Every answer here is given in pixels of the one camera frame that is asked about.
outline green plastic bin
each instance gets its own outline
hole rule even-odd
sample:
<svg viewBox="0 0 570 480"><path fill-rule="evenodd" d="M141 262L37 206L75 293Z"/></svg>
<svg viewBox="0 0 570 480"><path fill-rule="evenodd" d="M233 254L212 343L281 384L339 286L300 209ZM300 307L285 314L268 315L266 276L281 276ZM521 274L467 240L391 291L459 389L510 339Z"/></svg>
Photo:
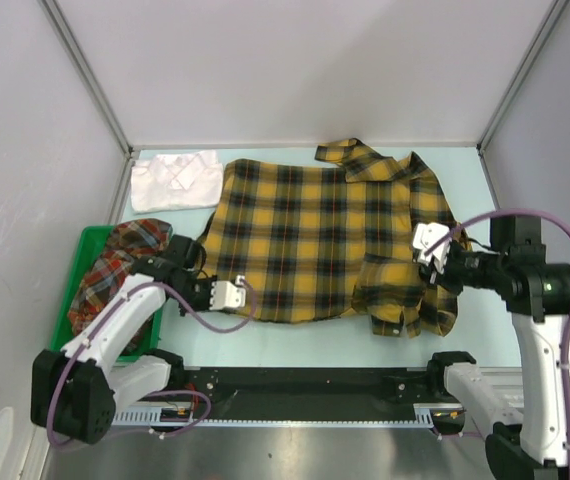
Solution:
<svg viewBox="0 0 570 480"><path fill-rule="evenodd" d="M58 318L56 319L56 328L54 329L54 336L50 345L50 348L54 351L60 350L63 345L74 338L74 335L72 334L72 325L67 319L67 312L72 304L74 295L76 295L78 286L81 284L83 275L85 275L85 272L92 267L100 255L103 247L105 246L105 242L107 241L107 237L113 228L114 227L110 225L87 227L81 234L81 239L78 242L78 247L76 248L74 265L72 265L72 271L69 274L69 280L67 281L67 287L65 288L63 304L61 305L61 309L58 312ZM119 362L132 363L150 348L156 348L158 346L162 316L163 309L159 309L154 314L152 325L147 329L145 336L138 345L138 348L129 355L121 355L118 357Z"/></svg>

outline folded white shirt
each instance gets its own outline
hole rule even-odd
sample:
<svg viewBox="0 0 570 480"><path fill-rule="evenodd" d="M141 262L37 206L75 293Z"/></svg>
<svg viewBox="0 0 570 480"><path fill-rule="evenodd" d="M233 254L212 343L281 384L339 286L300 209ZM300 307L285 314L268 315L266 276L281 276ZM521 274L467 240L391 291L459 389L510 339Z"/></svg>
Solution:
<svg viewBox="0 0 570 480"><path fill-rule="evenodd" d="M223 165L216 150L156 155L132 167L136 213L213 207L221 199Z"/></svg>

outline reflective metal surface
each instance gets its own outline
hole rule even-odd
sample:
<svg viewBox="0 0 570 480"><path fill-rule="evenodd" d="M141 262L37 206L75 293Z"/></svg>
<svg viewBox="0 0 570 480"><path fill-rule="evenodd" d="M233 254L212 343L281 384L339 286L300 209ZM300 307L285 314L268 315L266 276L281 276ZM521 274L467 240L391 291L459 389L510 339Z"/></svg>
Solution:
<svg viewBox="0 0 570 480"><path fill-rule="evenodd" d="M144 433L50 453L46 480L491 479L477 438L428 430L197 428L163 441Z"/></svg>

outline crumpled plaid fabric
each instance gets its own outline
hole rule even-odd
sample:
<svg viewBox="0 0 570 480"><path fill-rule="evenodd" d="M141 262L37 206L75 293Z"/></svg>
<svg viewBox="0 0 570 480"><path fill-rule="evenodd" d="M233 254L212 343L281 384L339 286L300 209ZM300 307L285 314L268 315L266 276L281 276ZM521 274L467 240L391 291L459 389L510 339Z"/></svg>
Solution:
<svg viewBox="0 0 570 480"><path fill-rule="evenodd" d="M417 223L456 225L434 173L416 153L397 161L357 139L320 145L315 158L339 168L226 166L221 202L199 239L204 270L245 275L258 320L367 313L379 335L449 333L455 296L426 286L412 262Z"/></svg>
<svg viewBox="0 0 570 480"><path fill-rule="evenodd" d="M156 219L133 220L114 227L105 247L81 280L67 318L74 335L81 333L116 295L136 259L164 250L172 236L172 226ZM127 345L136 349L149 328L149 319Z"/></svg>

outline yellow plaid shirt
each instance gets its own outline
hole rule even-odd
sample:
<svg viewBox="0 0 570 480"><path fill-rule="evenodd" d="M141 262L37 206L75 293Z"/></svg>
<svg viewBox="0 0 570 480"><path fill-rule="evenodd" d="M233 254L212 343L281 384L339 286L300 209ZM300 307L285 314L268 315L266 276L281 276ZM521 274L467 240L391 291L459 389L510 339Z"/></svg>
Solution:
<svg viewBox="0 0 570 480"><path fill-rule="evenodd" d="M369 314L379 335L452 329L456 298L427 286L412 262L417 223L456 225L434 173L357 139L320 145L339 168L240 159L225 168L220 204L199 241L205 272L246 276L256 318L301 323ZM249 306L238 313L247 315Z"/></svg>

